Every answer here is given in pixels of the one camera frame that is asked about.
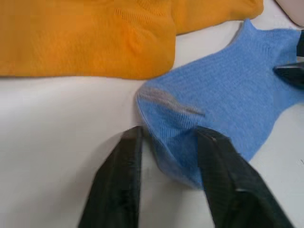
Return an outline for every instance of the orange fabric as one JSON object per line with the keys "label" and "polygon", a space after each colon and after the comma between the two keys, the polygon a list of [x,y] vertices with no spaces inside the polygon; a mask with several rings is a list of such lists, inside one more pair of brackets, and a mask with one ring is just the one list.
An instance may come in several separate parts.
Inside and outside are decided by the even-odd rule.
{"label": "orange fabric", "polygon": [[177,34],[262,11],[263,0],[0,0],[0,75],[153,78],[171,69]]}

